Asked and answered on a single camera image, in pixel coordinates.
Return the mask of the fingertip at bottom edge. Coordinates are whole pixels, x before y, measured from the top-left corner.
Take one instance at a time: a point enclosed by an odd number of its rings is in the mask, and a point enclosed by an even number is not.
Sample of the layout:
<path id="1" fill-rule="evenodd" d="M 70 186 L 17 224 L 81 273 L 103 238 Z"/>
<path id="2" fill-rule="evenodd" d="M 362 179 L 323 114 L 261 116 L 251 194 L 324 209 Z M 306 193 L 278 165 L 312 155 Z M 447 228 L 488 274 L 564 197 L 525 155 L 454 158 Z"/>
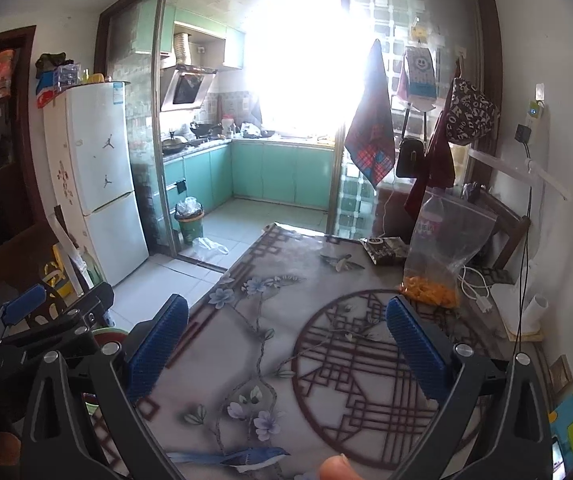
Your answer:
<path id="1" fill-rule="evenodd" d="M 344 455 L 327 458 L 319 467 L 320 480 L 364 480 Z"/>

